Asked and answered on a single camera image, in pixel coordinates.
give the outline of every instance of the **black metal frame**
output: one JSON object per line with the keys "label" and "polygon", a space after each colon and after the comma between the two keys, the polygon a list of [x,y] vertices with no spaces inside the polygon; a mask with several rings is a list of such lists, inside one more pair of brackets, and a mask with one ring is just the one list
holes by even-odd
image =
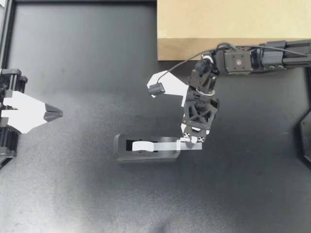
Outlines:
{"label": "black metal frame", "polygon": [[[156,2],[156,0],[7,0],[4,8],[0,37],[0,67],[8,68],[11,35],[14,26],[16,5],[18,3],[99,3],[99,2]],[[311,162],[311,112],[300,122],[303,132],[302,145],[305,157]]]}

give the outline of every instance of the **black cable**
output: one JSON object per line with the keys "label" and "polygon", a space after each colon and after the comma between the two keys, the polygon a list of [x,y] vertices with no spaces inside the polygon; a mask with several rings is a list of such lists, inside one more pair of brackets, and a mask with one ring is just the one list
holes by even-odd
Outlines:
{"label": "black cable", "polygon": [[229,44],[229,43],[227,43],[227,42],[223,42],[223,43],[220,43],[220,44],[217,45],[216,51],[217,51],[217,50],[220,50],[221,47],[225,47],[225,49],[226,49],[226,48],[227,48],[227,49],[234,49],[234,50],[237,49],[237,47],[235,47],[234,45],[231,45],[231,44]]}
{"label": "black cable", "polygon": [[174,69],[176,69],[176,68],[179,67],[180,65],[182,65],[182,64],[184,64],[184,63],[190,61],[191,59],[195,58],[196,56],[199,56],[199,55],[201,55],[201,54],[203,54],[203,53],[210,52],[210,51],[211,51],[211,50],[204,50],[204,51],[201,51],[201,52],[199,52],[199,53],[197,53],[197,54],[191,56],[190,58],[186,59],[185,61],[182,61],[182,62],[176,64],[175,66],[173,66],[172,68],[170,68],[169,70],[167,70],[164,74],[162,74],[162,75],[157,79],[157,82],[156,82],[156,83],[159,82],[160,78],[162,78],[162,77],[163,77],[164,75],[166,75],[167,73],[173,71]]}
{"label": "black cable", "polygon": [[299,56],[308,57],[308,55],[307,55],[307,54],[304,54],[304,53],[299,53],[299,52],[295,52],[295,51],[291,51],[291,50],[286,50],[286,49],[281,49],[281,48],[276,48],[276,47],[270,47],[270,46],[240,45],[240,46],[236,46],[236,47],[237,47],[237,48],[258,48],[258,49],[278,50],[278,51],[287,52],[287,53],[292,53],[292,54],[299,55]]}

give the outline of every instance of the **robotic arm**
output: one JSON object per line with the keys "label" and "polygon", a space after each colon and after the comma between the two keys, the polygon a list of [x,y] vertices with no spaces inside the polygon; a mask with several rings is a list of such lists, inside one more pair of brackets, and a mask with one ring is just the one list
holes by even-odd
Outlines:
{"label": "robotic arm", "polygon": [[[201,55],[195,64],[188,84],[171,74],[186,61]],[[220,75],[248,75],[311,67],[311,40],[276,41],[258,46],[233,46],[221,43],[214,50],[207,50],[177,64],[168,71],[154,74],[147,87],[149,94],[182,96],[184,115],[181,123],[182,137],[153,137],[142,140],[139,136],[117,135],[115,150],[118,161],[175,159],[181,150],[201,150],[219,109],[215,84]]]}

